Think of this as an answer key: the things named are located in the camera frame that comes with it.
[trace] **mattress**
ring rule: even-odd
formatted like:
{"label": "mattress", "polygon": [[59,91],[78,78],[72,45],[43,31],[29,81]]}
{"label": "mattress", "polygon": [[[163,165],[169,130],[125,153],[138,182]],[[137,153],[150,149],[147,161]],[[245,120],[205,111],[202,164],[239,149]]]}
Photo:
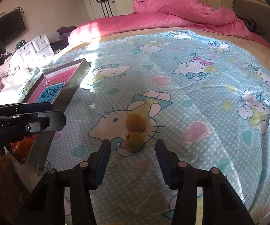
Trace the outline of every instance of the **mattress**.
{"label": "mattress", "polygon": [[[72,168],[103,139],[112,153],[91,192],[98,224],[170,224],[176,191],[165,185],[155,141],[195,168],[218,167],[259,221],[270,213],[270,50],[253,41],[184,28],[116,34],[53,62],[86,58],[91,70],[55,134],[45,170]],[[126,149],[125,119],[147,121],[144,148]],[[19,177],[30,189],[42,173]],[[201,223],[202,191],[197,189]],[[71,224],[69,190],[66,223]]]}

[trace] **door frame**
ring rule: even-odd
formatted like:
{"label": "door frame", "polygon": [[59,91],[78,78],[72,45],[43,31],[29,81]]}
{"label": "door frame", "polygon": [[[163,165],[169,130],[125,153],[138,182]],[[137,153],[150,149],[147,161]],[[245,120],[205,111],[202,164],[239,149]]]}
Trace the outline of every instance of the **door frame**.
{"label": "door frame", "polygon": [[95,14],[93,12],[93,9],[91,7],[90,1],[89,0],[84,0],[84,2],[85,2],[85,5],[86,5],[86,8],[87,8],[90,20],[95,20],[96,17],[95,17]]}

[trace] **plaid pillow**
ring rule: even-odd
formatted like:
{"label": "plaid pillow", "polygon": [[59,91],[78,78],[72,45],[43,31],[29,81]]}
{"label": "plaid pillow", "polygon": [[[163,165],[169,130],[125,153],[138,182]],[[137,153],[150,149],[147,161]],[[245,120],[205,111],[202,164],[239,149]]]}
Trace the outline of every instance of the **plaid pillow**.
{"label": "plaid pillow", "polygon": [[251,18],[246,18],[239,15],[237,15],[237,18],[244,22],[245,26],[250,32],[253,32],[257,35],[261,35],[266,32],[265,29],[263,29],[259,24],[255,22],[255,20]]}

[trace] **open box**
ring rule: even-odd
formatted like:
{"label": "open box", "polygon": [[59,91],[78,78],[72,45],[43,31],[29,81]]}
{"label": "open box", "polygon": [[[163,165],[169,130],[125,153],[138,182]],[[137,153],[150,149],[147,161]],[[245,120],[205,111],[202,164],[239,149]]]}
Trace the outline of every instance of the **open box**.
{"label": "open box", "polygon": [[[64,113],[89,70],[90,64],[85,59],[51,69],[40,76],[23,103],[51,102],[53,110]],[[43,171],[54,134],[55,132],[37,134],[27,159],[22,159],[9,148],[12,161],[31,172]]]}

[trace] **screw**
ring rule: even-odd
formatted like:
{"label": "screw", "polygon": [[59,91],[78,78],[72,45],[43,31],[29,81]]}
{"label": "screw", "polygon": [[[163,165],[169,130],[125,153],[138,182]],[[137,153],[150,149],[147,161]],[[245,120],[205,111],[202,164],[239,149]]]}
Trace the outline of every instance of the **screw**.
{"label": "screw", "polygon": [[25,130],[26,130],[26,131],[30,131],[30,130],[31,130],[31,126],[30,126],[30,125],[26,125],[26,126],[25,126]]}
{"label": "screw", "polygon": [[178,165],[179,165],[179,167],[186,167],[187,166],[187,163],[181,161],[181,162],[178,163]]}
{"label": "screw", "polygon": [[55,168],[51,168],[50,170],[47,171],[48,174],[53,174],[55,172]]}
{"label": "screw", "polygon": [[213,172],[214,174],[219,174],[219,169],[214,167],[211,169],[211,172]]}
{"label": "screw", "polygon": [[81,168],[85,168],[85,167],[87,167],[88,166],[88,162],[81,162],[80,163],[80,167]]}

